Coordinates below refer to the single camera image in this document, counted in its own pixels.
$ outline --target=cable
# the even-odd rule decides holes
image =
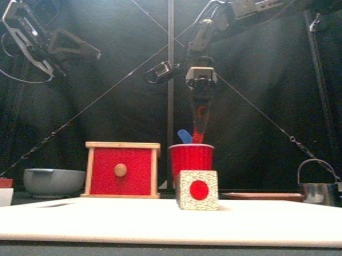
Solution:
[[[48,83],[52,79],[53,79],[53,76],[50,76],[45,81],[26,81],[26,80],[22,80],[20,78],[16,78],[13,76],[10,76],[2,69],[0,69],[0,73],[6,76],[9,79],[20,82],[20,83],[26,83],[26,84],[44,84],[44,83]]]

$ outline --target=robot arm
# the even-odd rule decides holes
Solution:
[[[29,62],[49,77],[65,76],[60,63],[73,57],[98,59],[100,51],[62,29],[48,31],[22,2],[10,0],[2,22]]]
[[[287,16],[312,8],[316,12],[332,12],[342,6],[340,0],[236,0],[216,8],[212,18],[200,21],[200,28],[188,43],[185,59],[185,84],[191,89],[193,116],[192,142],[201,143],[213,99],[216,74],[209,58],[209,44],[217,40],[217,34],[228,37],[280,16]]]

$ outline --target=pot handle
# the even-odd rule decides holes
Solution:
[[[36,172],[36,173],[52,173],[54,169],[26,169],[29,172]]]
[[[311,159],[304,160],[300,163],[299,167],[297,167],[297,172],[296,172],[296,183],[297,184],[300,184],[300,169],[301,169],[303,165],[309,163],[309,162],[317,162],[317,163],[324,164],[328,167],[328,169],[325,169],[325,170],[333,175],[335,182],[337,182],[339,177],[336,176],[333,168],[331,167],[331,165],[324,160],[320,160],[320,159],[316,159],[316,158],[311,158]]]

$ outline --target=red wooden box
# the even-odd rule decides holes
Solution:
[[[81,196],[158,198],[158,143],[86,142],[85,191]]]

